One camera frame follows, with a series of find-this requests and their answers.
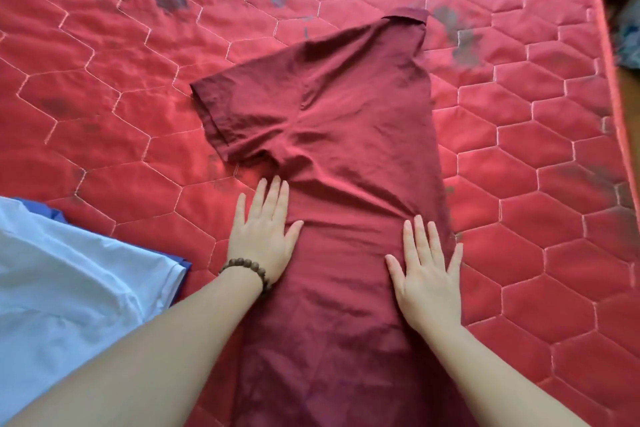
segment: light blue fabric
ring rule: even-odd
[[[184,273],[0,197],[0,425],[168,308]]]

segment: maroon t-shirt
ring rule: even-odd
[[[268,154],[304,220],[289,267],[244,336],[236,427],[471,423],[452,381],[405,324],[384,262],[403,221],[451,236],[430,84],[427,12],[301,42],[192,85],[225,160]]]

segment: t-shirt sleeve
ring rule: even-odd
[[[207,139],[224,160],[274,156],[300,108],[295,60],[288,48],[191,84]]]

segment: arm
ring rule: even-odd
[[[420,216],[404,223],[404,261],[387,255],[398,305],[447,370],[482,427],[586,427],[578,416],[507,365],[461,325],[460,263],[456,246],[445,269],[435,223],[429,240]]]
[[[289,263],[302,222],[284,236],[289,199],[276,177],[264,200],[262,180],[244,221],[238,198],[228,259],[260,263],[276,282]],[[257,273],[224,270],[200,291],[116,342],[16,415],[7,427],[181,426],[220,351],[262,292]]]

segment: hand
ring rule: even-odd
[[[427,225],[428,241],[420,215],[414,224],[415,240],[411,222],[404,222],[406,276],[396,257],[387,255],[385,260],[406,322],[429,341],[433,335],[461,325],[462,244],[456,245],[447,271],[435,223],[430,221]]]
[[[291,259],[304,223],[296,221],[285,235],[289,184],[284,181],[281,188],[280,178],[276,176],[271,181],[267,198],[264,199],[266,188],[267,180],[260,180],[246,222],[244,222],[246,196],[241,194],[238,197],[236,216],[229,237],[227,261],[249,259],[252,262],[258,262],[266,271],[269,282],[274,284]]]

